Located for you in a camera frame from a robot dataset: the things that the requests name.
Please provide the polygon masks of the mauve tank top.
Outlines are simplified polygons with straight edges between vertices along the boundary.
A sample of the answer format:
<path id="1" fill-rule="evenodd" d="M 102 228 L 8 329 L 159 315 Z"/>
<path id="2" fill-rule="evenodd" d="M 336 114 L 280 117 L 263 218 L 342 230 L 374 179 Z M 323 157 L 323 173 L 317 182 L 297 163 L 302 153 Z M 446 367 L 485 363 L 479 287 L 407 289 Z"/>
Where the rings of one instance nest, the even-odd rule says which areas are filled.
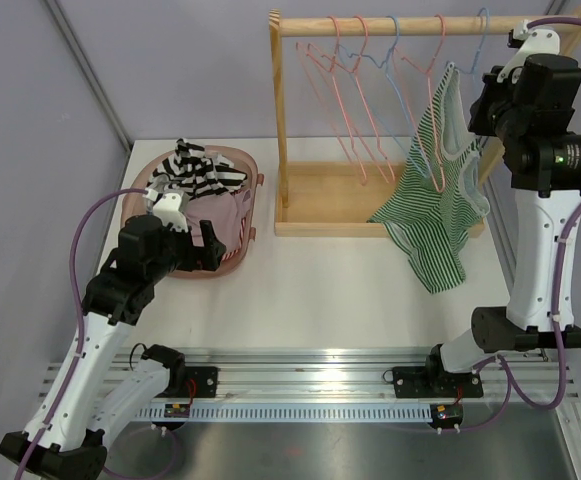
<path id="1" fill-rule="evenodd" d="M 208 220 L 217 239 L 226 247 L 228 253 L 240 247 L 242 238 L 241 223 L 252 204 L 251 190 L 235 194 L 209 195 L 191 200 L 185 210 L 192 241 L 195 246 L 203 245 L 200 221 Z"/>

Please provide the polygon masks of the black white striped tank top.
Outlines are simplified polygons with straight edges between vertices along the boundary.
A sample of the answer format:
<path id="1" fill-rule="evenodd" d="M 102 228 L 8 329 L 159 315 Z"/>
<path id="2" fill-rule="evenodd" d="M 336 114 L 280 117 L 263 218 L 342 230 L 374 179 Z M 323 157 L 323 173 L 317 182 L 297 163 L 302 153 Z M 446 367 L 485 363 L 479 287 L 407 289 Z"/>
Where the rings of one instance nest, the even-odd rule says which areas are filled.
<path id="1" fill-rule="evenodd" d="M 194 200 L 236 192 L 247 180 L 248 174 L 223 155 L 179 138 L 174 151 L 152 171 L 146 187 L 163 194 L 181 192 Z"/>

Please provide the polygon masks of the green white striped tank top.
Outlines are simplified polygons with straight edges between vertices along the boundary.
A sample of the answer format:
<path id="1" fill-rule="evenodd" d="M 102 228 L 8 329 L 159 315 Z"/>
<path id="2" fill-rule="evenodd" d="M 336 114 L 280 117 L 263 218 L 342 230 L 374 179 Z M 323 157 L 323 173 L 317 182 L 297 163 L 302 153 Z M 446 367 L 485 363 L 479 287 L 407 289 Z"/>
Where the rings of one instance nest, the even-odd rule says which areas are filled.
<path id="1" fill-rule="evenodd" d="M 446 177 L 443 193 L 430 178 L 428 161 L 440 180 L 428 107 L 411 138 L 405 170 L 391 197 L 370 218 L 385 227 L 406 254 L 424 288 L 431 294 L 453 289 L 466 280 L 460 252 L 470 230 L 482 222 L 490 205 L 477 186 L 482 148 L 467 129 L 460 92 L 461 73 L 446 64 L 434 103 L 440 153 Z"/>

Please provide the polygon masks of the red white striped tank top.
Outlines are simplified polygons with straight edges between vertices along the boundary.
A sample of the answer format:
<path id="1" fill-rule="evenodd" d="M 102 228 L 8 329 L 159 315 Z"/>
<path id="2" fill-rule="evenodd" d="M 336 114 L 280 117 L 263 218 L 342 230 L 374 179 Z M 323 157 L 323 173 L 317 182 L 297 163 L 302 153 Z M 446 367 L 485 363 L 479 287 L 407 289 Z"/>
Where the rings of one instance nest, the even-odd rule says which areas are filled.
<path id="1" fill-rule="evenodd" d="M 244 217 L 240 223 L 237 247 L 230 252 L 226 252 L 222 257 L 222 262 L 230 260 L 240 253 L 241 247 L 243 246 L 244 243 L 245 231 L 246 231 L 246 218 Z"/>

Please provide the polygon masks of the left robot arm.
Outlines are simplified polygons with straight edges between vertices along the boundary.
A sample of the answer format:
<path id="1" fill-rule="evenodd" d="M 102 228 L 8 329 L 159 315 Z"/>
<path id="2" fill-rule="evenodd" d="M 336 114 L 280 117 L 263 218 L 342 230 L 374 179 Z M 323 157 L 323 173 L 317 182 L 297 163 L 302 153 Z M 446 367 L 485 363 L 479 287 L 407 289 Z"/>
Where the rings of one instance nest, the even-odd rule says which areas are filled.
<path id="1" fill-rule="evenodd" d="M 77 309 L 75 339 L 54 383 L 24 429 L 9 432 L 0 454 L 19 474 L 44 479 L 95 479 L 108 450 L 139 409 L 158 396 L 196 394 L 185 356 L 154 344 L 134 371 L 103 400 L 97 398 L 109 367 L 155 297 L 155 287 L 175 270 L 215 270 L 226 251 L 210 221 L 200 223 L 202 243 L 152 215 L 126 221 Z"/>

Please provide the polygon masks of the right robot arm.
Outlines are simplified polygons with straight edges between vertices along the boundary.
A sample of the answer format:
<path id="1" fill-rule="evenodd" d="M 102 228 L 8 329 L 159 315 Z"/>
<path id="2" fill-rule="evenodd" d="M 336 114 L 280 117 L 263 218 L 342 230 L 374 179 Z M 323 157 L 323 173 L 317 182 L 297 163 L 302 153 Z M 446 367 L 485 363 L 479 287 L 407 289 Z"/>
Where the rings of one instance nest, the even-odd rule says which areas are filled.
<path id="1" fill-rule="evenodd" d="M 435 346 L 422 384 L 435 397 L 483 394 L 476 364 L 491 354 L 581 349 L 569 294 L 581 214 L 581 134 L 568 129 L 581 84 L 570 57 L 539 53 L 497 81 L 483 78 L 469 130 L 498 138 L 518 214 L 517 260 L 505 307 L 478 307 L 468 331 Z"/>

